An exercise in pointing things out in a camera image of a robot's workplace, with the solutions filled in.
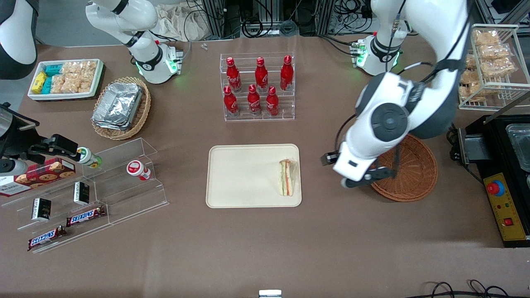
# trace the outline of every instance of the small bottle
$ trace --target small bottle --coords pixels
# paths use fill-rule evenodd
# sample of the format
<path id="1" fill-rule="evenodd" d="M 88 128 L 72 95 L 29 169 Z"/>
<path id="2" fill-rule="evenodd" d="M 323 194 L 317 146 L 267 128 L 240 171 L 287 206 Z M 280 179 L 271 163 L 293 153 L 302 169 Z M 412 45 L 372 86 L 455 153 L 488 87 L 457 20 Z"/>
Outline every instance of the small bottle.
<path id="1" fill-rule="evenodd" d="M 258 57 L 256 59 L 256 85 L 258 85 L 258 92 L 265 93 L 269 87 L 269 73 L 265 68 L 265 59 Z"/>
<path id="2" fill-rule="evenodd" d="M 234 58 L 226 58 L 226 65 L 228 65 L 228 69 L 226 70 L 226 76 L 228 77 L 228 83 L 232 88 L 232 91 L 241 91 L 241 76 L 239 75 L 239 69 L 237 69 L 237 67 L 235 66 Z"/>
<path id="3" fill-rule="evenodd" d="M 274 117 L 278 115 L 278 96 L 276 95 L 276 88 L 269 87 L 269 95 L 267 95 L 267 112 L 269 116 Z"/>
<path id="4" fill-rule="evenodd" d="M 101 157 L 95 155 L 86 147 L 77 148 L 77 152 L 80 154 L 79 163 L 89 168 L 95 169 L 101 165 Z"/>
<path id="5" fill-rule="evenodd" d="M 149 178 L 151 178 L 151 170 L 139 160 L 129 162 L 127 165 L 127 173 L 131 176 L 138 177 L 141 181 L 149 180 Z"/>
<path id="6" fill-rule="evenodd" d="M 290 55 L 285 56 L 284 65 L 281 67 L 280 88 L 284 91 L 293 90 L 293 77 L 294 77 L 295 71 L 293 69 L 293 66 L 291 65 L 292 61 L 293 61 L 293 58 Z"/>
<path id="7" fill-rule="evenodd" d="M 256 93 L 256 85 L 250 84 L 249 96 L 246 99 L 249 101 L 250 114 L 253 116 L 261 115 L 260 96 Z"/>
<path id="8" fill-rule="evenodd" d="M 225 86 L 225 88 L 223 89 L 223 93 L 225 93 L 224 101 L 228 117 L 239 116 L 239 107 L 237 106 L 237 99 L 235 98 L 235 95 L 232 94 L 230 86 Z"/>

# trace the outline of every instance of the snickers bar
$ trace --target snickers bar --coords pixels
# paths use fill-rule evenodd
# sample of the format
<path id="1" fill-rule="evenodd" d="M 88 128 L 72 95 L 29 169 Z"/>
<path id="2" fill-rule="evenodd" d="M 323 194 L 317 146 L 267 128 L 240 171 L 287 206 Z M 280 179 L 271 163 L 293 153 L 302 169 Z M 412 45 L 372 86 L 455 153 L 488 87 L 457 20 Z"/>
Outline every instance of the snickers bar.
<path id="1" fill-rule="evenodd" d="M 51 241 L 55 238 L 61 237 L 66 235 L 65 228 L 60 225 L 56 227 L 55 229 L 49 231 L 48 233 L 42 234 L 38 237 L 35 237 L 33 239 L 30 239 L 28 241 L 28 251 L 30 251 L 32 248 L 39 246 L 41 244 L 44 244 L 48 241 Z"/>
<path id="2" fill-rule="evenodd" d="M 96 217 L 100 217 L 105 215 L 105 210 L 103 209 L 103 206 L 99 206 L 97 208 L 94 208 L 92 210 L 89 210 L 87 212 L 83 212 L 81 214 L 77 214 L 73 217 L 67 217 L 66 218 L 66 226 L 71 226 L 76 223 L 84 222 L 87 220 L 91 220 Z"/>

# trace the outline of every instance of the foil container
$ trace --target foil container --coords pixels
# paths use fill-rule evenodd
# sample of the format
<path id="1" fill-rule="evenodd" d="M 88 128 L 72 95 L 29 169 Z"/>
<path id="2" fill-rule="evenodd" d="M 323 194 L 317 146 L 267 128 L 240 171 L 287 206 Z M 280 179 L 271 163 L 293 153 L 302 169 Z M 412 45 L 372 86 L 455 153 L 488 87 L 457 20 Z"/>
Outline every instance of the foil container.
<path id="1" fill-rule="evenodd" d="M 134 83 L 113 83 L 104 92 L 92 114 L 99 127 L 127 130 L 133 124 L 142 98 L 142 87 Z"/>

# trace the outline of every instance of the yellow control panel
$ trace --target yellow control panel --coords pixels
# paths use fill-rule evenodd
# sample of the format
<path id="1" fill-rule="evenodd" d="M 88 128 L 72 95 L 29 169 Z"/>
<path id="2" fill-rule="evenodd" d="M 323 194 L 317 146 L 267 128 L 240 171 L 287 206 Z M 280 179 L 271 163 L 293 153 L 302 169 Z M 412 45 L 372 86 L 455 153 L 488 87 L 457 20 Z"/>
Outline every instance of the yellow control panel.
<path id="1" fill-rule="evenodd" d="M 526 240 L 519 215 L 502 173 L 484 179 L 491 208 L 504 241 Z"/>

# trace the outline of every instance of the blue package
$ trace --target blue package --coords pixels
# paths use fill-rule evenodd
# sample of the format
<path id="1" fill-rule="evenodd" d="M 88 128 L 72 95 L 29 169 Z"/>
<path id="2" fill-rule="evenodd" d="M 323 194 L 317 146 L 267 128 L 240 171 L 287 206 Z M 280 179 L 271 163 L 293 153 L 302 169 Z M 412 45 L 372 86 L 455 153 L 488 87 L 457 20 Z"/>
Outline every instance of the blue package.
<path id="1" fill-rule="evenodd" d="M 44 85 L 42 86 L 42 91 L 40 94 L 50 94 L 51 91 L 51 77 L 48 77 L 46 81 L 44 81 Z"/>
<path id="2" fill-rule="evenodd" d="M 46 66 L 46 69 L 44 70 L 44 72 L 46 73 L 47 76 L 54 76 L 60 73 L 62 67 L 63 67 L 62 64 L 48 65 Z"/>

